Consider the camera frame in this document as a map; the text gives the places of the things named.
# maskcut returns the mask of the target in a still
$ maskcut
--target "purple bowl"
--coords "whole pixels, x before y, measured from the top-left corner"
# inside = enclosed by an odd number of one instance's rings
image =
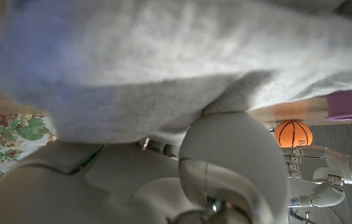
[[[341,91],[327,97],[329,121],[352,120],[352,91]]]

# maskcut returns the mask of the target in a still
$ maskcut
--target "wooden floor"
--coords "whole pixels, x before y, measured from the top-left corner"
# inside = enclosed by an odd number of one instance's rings
[[[352,158],[352,124],[313,126],[310,129],[313,133],[313,144],[349,154]],[[316,186],[294,179],[290,179],[290,183],[294,196],[310,194]],[[352,224],[352,185],[345,185],[344,188],[346,190],[345,200],[333,208],[340,214],[345,224]],[[305,217],[306,211],[310,212],[310,220],[317,224],[342,224],[329,208],[302,208],[298,211],[298,215]],[[290,218],[290,223],[301,224],[302,222]]]

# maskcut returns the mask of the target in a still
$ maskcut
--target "cable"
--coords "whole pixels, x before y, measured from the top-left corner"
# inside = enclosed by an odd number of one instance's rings
[[[342,222],[342,224],[345,224],[344,222],[343,222],[343,219],[340,217],[340,215],[334,210],[334,209],[332,209],[331,207],[328,207],[330,210],[332,210],[332,212],[334,212],[338,217],[339,217],[339,219],[340,219],[340,221]]]

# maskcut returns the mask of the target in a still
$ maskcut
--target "basketball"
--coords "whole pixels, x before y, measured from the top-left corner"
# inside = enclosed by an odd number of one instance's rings
[[[308,146],[313,141],[312,132],[300,121],[284,121],[274,130],[274,137],[280,147]]]

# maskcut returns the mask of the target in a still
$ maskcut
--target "gray fabric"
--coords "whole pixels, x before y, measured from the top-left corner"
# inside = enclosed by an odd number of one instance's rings
[[[0,88],[65,141],[179,133],[202,111],[352,90],[352,21],[259,1],[35,0],[2,23]]]

